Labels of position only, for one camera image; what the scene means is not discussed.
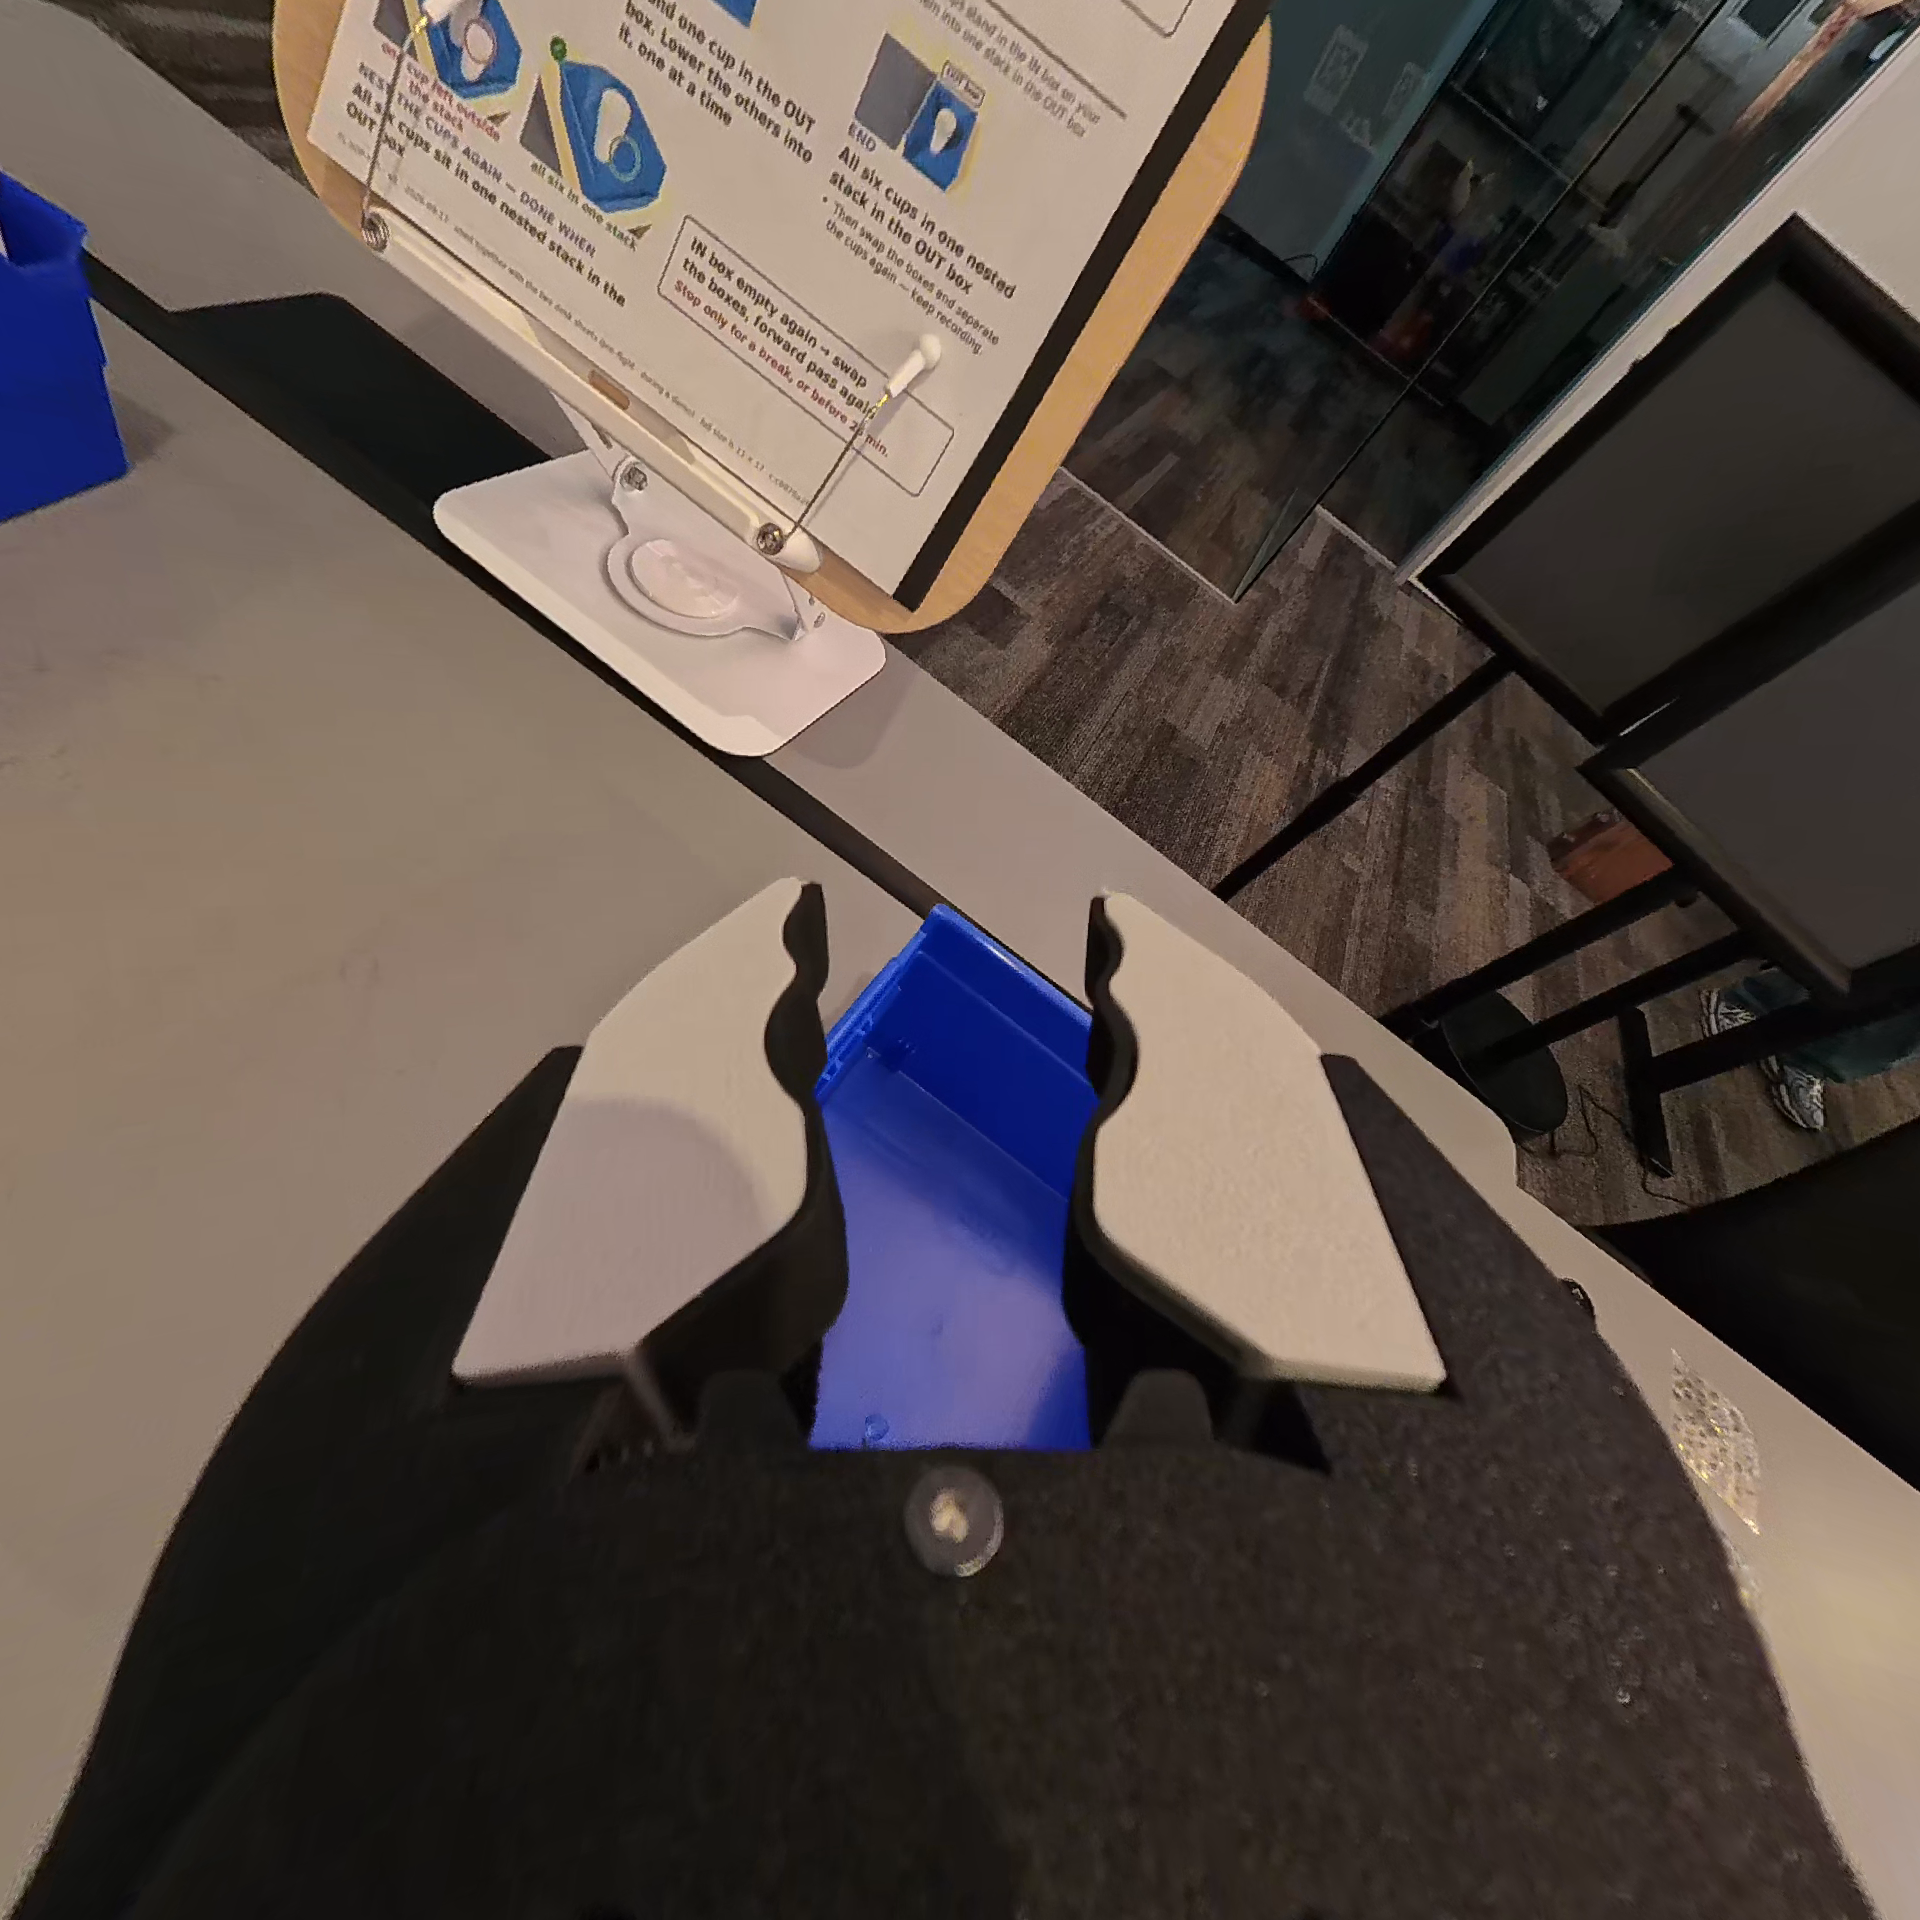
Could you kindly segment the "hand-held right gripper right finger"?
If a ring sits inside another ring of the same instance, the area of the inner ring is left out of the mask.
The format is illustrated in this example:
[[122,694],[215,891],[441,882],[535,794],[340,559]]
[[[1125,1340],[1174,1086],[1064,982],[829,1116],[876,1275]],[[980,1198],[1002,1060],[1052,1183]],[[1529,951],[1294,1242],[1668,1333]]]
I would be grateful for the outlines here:
[[1430,1395],[1447,1365],[1327,1058],[1297,1020],[1127,893],[1088,907],[1072,1333],[1095,1435],[1140,1377],[1262,1435],[1295,1386]]

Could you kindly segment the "clear crinkled plastic piece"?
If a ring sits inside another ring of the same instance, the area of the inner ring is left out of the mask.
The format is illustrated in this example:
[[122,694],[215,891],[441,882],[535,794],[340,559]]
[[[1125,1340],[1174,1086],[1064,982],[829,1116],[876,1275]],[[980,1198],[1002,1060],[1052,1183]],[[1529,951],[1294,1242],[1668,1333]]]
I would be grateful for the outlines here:
[[1759,1537],[1765,1477],[1753,1425],[1679,1350],[1670,1350],[1664,1427],[1694,1481]]

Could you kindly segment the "blue plastic bin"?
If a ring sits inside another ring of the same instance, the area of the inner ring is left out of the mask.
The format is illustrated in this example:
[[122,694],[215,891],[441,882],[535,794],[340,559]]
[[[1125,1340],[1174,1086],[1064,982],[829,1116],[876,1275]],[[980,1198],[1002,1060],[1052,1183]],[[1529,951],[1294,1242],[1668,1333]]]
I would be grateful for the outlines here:
[[2,179],[2,521],[128,473],[84,225]]
[[1086,1452],[1063,1306],[1089,1014],[945,905],[838,1017],[817,1101],[848,1229],[823,1452]]

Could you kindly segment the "black flat mat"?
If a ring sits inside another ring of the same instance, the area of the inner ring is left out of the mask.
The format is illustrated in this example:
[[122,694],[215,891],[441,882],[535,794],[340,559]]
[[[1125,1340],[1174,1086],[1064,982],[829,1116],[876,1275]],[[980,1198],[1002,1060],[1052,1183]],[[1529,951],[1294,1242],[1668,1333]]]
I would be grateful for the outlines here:
[[95,257],[84,257],[95,306],[199,377],[279,443],[510,607],[666,733],[721,767],[788,822],[838,855],[911,915],[945,898],[767,759],[720,751],[649,694],[565,635],[521,591],[468,559],[431,526],[449,483],[482,483],[535,463],[535,445],[448,375],[336,294],[166,308]]

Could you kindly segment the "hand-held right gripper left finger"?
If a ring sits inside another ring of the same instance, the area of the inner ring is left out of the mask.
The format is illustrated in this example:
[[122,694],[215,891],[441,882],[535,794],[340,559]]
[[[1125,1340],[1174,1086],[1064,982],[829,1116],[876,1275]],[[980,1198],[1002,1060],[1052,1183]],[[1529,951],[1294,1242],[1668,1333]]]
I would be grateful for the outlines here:
[[694,1427],[764,1373],[799,1427],[834,1323],[834,1171],[817,1100],[824,891],[775,879],[591,1029],[464,1340],[462,1386],[622,1381]]

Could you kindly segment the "printed instruction sign board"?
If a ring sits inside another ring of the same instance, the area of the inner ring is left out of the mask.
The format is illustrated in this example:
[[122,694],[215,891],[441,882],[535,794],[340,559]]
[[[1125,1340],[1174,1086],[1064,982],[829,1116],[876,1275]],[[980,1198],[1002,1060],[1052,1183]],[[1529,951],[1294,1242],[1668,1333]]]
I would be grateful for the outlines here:
[[1233,4],[343,4],[309,146],[911,607]]

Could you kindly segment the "black round stand base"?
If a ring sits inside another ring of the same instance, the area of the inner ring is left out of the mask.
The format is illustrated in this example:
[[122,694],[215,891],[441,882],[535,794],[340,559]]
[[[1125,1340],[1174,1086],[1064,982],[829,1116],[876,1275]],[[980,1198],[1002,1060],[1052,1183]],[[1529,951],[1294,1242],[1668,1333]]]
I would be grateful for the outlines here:
[[1519,1143],[1537,1143],[1567,1122],[1567,1082],[1536,1021],[1501,993],[1445,1013],[1432,1033],[1436,1063],[1494,1114]]

